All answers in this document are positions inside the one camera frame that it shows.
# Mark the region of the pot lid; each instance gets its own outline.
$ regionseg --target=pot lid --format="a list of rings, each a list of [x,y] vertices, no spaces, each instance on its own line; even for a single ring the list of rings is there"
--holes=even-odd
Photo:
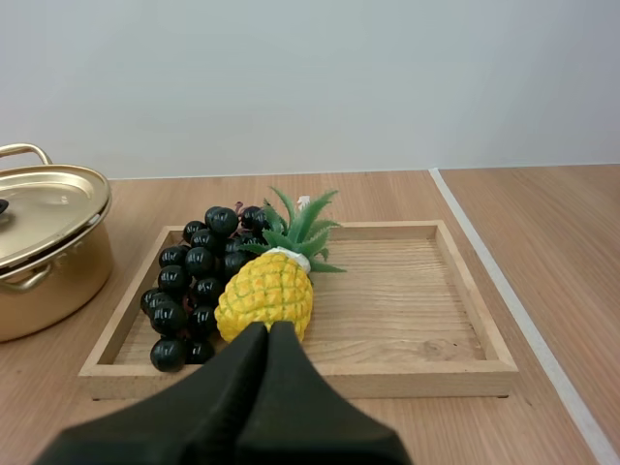
[[[67,165],[0,170],[0,269],[40,254],[87,226],[109,201],[99,173]]]

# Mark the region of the grape bunch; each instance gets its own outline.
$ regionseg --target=grape bunch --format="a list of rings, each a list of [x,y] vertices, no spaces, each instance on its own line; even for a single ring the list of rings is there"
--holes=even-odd
[[[264,212],[257,206],[236,210],[213,206],[204,222],[190,221],[183,242],[164,249],[157,288],[140,299],[140,308],[161,338],[151,350],[160,371],[178,371],[186,363],[203,364],[215,355],[209,342],[217,332],[214,311],[219,296],[235,274],[256,256],[243,244],[266,244]]]

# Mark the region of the pot handle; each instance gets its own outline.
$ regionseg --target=pot handle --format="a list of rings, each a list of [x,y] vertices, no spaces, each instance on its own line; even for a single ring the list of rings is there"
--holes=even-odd
[[[35,273],[18,283],[6,283],[0,280],[0,293],[25,294],[39,286],[51,273],[51,262],[42,268],[36,268]]]
[[[47,154],[41,148],[31,143],[12,143],[11,145],[0,147],[0,158],[29,152],[36,153],[44,165],[51,165],[51,160]]]

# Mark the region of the wooden tray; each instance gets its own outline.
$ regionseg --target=wooden tray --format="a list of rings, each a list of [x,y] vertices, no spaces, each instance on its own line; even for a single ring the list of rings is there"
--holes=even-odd
[[[159,336],[140,311],[160,251],[182,230],[164,228],[84,363],[93,398],[143,398],[198,368],[157,371],[149,353]],[[344,397],[509,394],[512,356],[442,221],[349,223],[333,230],[330,252],[348,272],[313,274],[303,347]]]

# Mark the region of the white stripe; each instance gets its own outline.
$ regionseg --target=white stripe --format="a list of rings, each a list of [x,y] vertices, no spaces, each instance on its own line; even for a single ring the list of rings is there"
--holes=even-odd
[[[546,376],[555,387],[560,400],[569,412],[575,426],[590,447],[590,450],[596,457],[597,461],[601,465],[620,464],[618,454],[615,452],[601,427],[583,402],[583,399],[579,396],[573,386],[573,383],[571,383],[571,380],[560,366],[560,363],[549,349],[549,346],[547,346],[546,342],[544,342],[544,339],[536,328],[536,325],[534,325],[534,322],[523,307],[523,304],[512,290],[510,283],[504,276],[504,273],[502,273],[499,265],[497,265],[495,260],[493,260],[491,253],[484,245],[484,242],[482,242],[481,237],[474,229],[474,226],[467,218],[467,215],[465,215],[465,212],[458,204],[458,201],[456,201],[456,198],[450,191],[450,188],[446,184],[446,181],[444,181],[444,178],[439,173],[439,170],[435,168],[429,170],[428,172],[430,172],[430,175],[435,180],[437,188],[444,196],[444,200],[452,210],[452,214],[456,218],[456,221],[458,221],[458,224],[465,232],[465,235],[471,242],[474,250],[476,250],[476,253],[480,257],[480,261],[486,268],[488,275],[491,277],[495,287],[511,311],[512,317],[518,324],[519,329],[521,329],[525,339],[530,344],[530,347],[541,364],[542,369],[546,373]]]

